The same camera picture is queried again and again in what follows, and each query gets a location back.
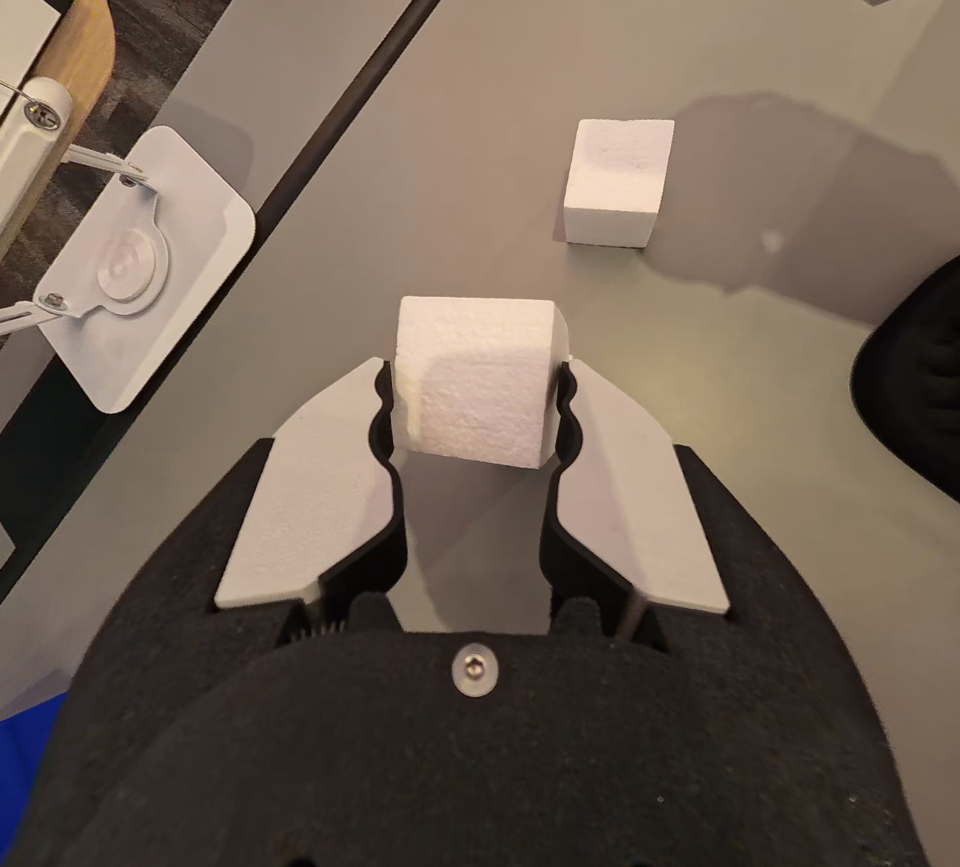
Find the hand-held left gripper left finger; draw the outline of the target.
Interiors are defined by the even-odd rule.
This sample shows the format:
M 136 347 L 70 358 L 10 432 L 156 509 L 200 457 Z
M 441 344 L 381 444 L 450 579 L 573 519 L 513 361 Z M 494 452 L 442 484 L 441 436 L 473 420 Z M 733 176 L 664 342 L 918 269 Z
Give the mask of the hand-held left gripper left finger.
M 393 406 L 391 366 L 372 357 L 275 431 L 215 592 L 218 610 L 294 601 L 334 625 L 357 597 L 399 582 L 408 553 Z

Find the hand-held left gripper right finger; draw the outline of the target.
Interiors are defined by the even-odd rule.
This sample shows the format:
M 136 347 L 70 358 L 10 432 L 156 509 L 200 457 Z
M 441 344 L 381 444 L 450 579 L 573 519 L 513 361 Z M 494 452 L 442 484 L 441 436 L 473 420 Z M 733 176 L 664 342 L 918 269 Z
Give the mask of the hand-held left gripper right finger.
M 730 599 L 674 442 L 641 404 L 582 360 L 550 376 L 539 451 L 549 475 L 539 570 L 550 628 L 570 601 L 632 638 L 651 606 L 723 617 Z

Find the white hard foam cube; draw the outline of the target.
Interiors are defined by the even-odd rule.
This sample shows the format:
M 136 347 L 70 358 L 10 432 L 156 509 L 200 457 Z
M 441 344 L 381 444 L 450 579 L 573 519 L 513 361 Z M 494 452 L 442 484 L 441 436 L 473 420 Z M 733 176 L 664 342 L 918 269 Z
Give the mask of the white hard foam cube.
M 552 300 L 402 297 L 392 363 L 394 442 L 537 470 L 553 455 L 567 322 Z
M 672 119 L 580 120 L 561 219 L 572 245 L 644 249 L 663 201 Z

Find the white and wooden document stand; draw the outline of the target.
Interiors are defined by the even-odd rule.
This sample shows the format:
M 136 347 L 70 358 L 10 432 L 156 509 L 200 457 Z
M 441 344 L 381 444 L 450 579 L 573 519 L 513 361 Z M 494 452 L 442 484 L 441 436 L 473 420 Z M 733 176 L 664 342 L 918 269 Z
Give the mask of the white and wooden document stand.
M 125 156 L 68 131 L 81 98 L 28 76 L 2 117 L 2 234 L 53 165 L 110 174 L 29 299 L 2 308 L 2 337 L 42 335 L 90 403 L 117 414 L 144 390 L 251 248 L 247 201 L 174 129 L 148 129 Z

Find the printed instruction sheet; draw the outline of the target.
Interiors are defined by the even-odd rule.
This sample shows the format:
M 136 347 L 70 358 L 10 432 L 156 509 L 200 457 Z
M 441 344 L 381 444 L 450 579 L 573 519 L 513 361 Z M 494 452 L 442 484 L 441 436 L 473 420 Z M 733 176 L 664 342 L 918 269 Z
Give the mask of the printed instruction sheet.
M 1 0 L 1 117 L 14 104 L 74 0 Z

